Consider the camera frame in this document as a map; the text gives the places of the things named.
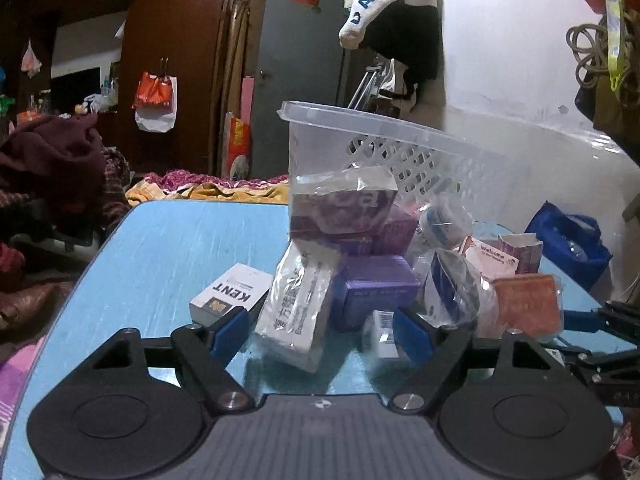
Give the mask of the white medicine box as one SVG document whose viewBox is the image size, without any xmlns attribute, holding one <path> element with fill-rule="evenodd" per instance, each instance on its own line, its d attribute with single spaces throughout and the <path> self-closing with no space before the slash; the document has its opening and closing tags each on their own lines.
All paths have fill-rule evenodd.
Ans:
<svg viewBox="0 0 640 480">
<path fill-rule="evenodd" d="M 313 240 L 290 241 L 254 329 L 263 352 L 306 373 L 318 370 L 333 281 L 342 262 L 335 247 Z"/>
</svg>

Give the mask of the white Kent cigarette box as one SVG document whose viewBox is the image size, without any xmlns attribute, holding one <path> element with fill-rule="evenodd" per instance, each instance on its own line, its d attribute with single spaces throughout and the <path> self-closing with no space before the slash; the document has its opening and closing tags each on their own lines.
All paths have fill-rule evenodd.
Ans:
<svg viewBox="0 0 640 480">
<path fill-rule="evenodd" d="M 250 324 L 255 323 L 272 280 L 269 273 L 235 263 L 190 301 L 192 322 L 210 327 L 232 309 L 241 307 L 248 313 Z"/>
</svg>

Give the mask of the red orange box in bag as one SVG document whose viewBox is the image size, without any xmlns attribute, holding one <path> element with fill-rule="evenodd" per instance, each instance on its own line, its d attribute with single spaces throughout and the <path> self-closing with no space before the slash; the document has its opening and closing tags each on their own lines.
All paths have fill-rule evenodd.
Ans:
<svg viewBox="0 0 640 480">
<path fill-rule="evenodd" d="M 520 274 L 491 283 L 497 300 L 497 323 L 539 339 L 563 330 L 561 293 L 551 274 Z"/>
</svg>

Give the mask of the blue bag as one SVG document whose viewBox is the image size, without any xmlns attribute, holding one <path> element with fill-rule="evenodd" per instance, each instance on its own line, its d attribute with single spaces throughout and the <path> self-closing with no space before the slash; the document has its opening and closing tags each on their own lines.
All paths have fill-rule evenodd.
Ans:
<svg viewBox="0 0 640 480">
<path fill-rule="evenodd" d="M 544 244 L 542 254 L 587 292 L 612 260 L 595 218 L 564 214 L 550 202 L 541 206 L 525 232 L 535 234 Z"/>
</svg>

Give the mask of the pink double happiness packet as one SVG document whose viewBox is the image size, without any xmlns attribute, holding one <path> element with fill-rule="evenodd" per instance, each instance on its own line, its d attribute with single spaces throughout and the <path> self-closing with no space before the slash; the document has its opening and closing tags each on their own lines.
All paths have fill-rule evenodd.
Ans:
<svg viewBox="0 0 640 480">
<path fill-rule="evenodd" d="M 472 236 L 465 237 L 459 254 L 488 281 L 513 276 L 520 263 L 518 258 Z"/>
</svg>

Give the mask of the round white blue jar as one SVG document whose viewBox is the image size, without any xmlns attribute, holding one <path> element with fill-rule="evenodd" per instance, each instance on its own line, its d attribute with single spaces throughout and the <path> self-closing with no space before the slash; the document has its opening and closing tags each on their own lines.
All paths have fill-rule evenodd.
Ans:
<svg viewBox="0 0 640 480">
<path fill-rule="evenodd" d="M 420 208 L 419 228 L 427 244 L 454 249 L 472 235 L 472 217 L 452 193 L 435 195 Z"/>
</svg>

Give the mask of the purple pink box in bag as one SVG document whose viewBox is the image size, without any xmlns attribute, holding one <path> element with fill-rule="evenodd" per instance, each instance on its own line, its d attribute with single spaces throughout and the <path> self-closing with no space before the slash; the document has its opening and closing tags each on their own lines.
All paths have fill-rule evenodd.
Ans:
<svg viewBox="0 0 640 480">
<path fill-rule="evenodd" d="M 398 186 L 382 166 L 298 176 L 290 187 L 290 228 L 294 238 L 371 235 L 394 204 Z"/>
</svg>

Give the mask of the white plastic lattice basket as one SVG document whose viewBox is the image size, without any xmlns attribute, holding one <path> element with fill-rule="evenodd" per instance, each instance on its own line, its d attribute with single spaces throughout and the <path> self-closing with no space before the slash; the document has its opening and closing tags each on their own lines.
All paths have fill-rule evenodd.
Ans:
<svg viewBox="0 0 640 480">
<path fill-rule="evenodd" d="M 398 196 L 423 206 L 432 196 L 456 194 L 475 221 L 501 223 L 529 168 L 456 136 L 362 110 L 285 101 L 279 117 L 290 130 L 288 174 L 323 174 L 385 167 Z"/>
</svg>

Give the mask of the maroon clothes pile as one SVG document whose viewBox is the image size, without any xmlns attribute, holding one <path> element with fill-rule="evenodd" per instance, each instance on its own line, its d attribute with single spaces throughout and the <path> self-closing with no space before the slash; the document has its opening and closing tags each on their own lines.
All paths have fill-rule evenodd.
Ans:
<svg viewBox="0 0 640 480">
<path fill-rule="evenodd" d="M 96 114 L 44 115 L 1 144 L 1 240 L 104 243 L 126 217 L 125 156 L 105 145 Z"/>
</svg>

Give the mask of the dark brown hanging bag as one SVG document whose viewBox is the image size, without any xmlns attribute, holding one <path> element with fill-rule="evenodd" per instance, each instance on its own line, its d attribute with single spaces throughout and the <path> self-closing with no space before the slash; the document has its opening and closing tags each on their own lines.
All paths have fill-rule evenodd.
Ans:
<svg viewBox="0 0 640 480">
<path fill-rule="evenodd" d="M 576 61 L 575 105 L 593 128 L 609 136 L 631 158 L 639 158 L 639 13 L 625 14 L 620 85 L 612 89 L 608 72 L 606 18 L 571 27 L 567 45 Z"/>
</svg>

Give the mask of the orange white hanging bag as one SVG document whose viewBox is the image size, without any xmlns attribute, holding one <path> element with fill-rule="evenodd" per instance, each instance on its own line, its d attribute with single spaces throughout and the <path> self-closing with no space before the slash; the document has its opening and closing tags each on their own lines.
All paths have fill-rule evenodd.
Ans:
<svg viewBox="0 0 640 480">
<path fill-rule="evenodd" d="M 144 72 L 134 95 L 134 120 L 145 132 L 168 133 L 178 112 L 178 79 Z"/>
</svg>

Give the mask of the grey metal door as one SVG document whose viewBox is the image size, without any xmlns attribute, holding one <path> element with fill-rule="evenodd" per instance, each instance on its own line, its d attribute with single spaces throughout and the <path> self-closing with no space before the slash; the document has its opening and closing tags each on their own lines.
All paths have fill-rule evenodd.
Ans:
<svg viewBox="0 0 640 480">
<path fill-rule="evenodd" d="M 288 173 L 288 125 L 278 116 L 283 102 L 337 102 L 343 23 L 343 0 L 266 0 L 250 116 L 253 179 Z"/>
</svg>

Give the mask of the white black hanging jacket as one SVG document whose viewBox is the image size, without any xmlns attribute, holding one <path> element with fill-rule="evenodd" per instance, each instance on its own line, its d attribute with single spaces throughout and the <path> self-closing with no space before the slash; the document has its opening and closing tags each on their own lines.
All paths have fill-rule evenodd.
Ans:
<svg viewBox="0 0 640 480">
<path fill-rule="evenodd" d="M 370 49 L 392 62 L 380 95 L 408 113 L 423 85 L 438 76 L 442 18 L 438 0 L 352 0 L 338 33 L 345 50 Z"/>
</svg>

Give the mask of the dark red wooden wardrobe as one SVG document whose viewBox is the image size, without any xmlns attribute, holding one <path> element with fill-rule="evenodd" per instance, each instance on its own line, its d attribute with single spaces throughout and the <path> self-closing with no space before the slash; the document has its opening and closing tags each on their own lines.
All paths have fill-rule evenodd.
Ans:
<svg viewBox="0 0 640 480">
<path fill-rule="evenodd" d="M 110 138 L 138 171 L 215 166 L 216 70 L 230 0 L 52 0 L 58 20 L 52 77 L 119 60 L 117 117 Z M 142 74 L 174 76 L 178 107 L 166 133 L 141 130 L 134 94 Z"/>
</svg>

